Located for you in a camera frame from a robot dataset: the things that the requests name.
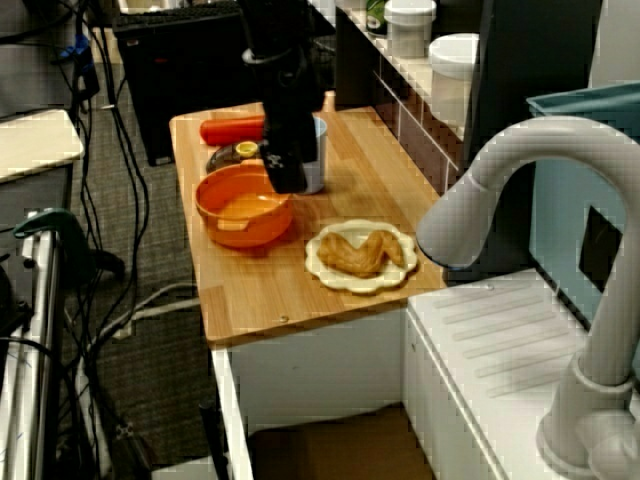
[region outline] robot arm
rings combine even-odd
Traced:
[[[324,88],[311,62],[313,21],[307,0],[237,0],[249,49],[244,62],[256,77],[265,111],[261,154],[278,193],[306,187],[303,163],[317,156],[312,112]]]

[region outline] container lid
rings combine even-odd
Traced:
[[[433,70],[446,77],[471,80],[478,51],[478,34],[445,35],[429,45]]]
[[[389,0],[384,7],[384,18],[396,25],[424,25],[436,16],[433,0]]]

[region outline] cup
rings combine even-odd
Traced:
[[[302,195],[310,195],[324,188],[324,172],[327,156],[327,124],[321,118],[313,117],[316,126],[316,144],[318,145],[318,157],[315,162],[303,163],[304,176],[307,180],[307,189]]]

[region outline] carrot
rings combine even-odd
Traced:
[[[264,116],[205,120],[200,136],[207,145],[231,145],[244,140],[262,140]]]

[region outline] tile backsplash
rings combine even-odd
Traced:
[[[461,175],[462,141],[433,117],[428,104],[379,56],[373,71],[374,108],[439,195]]]

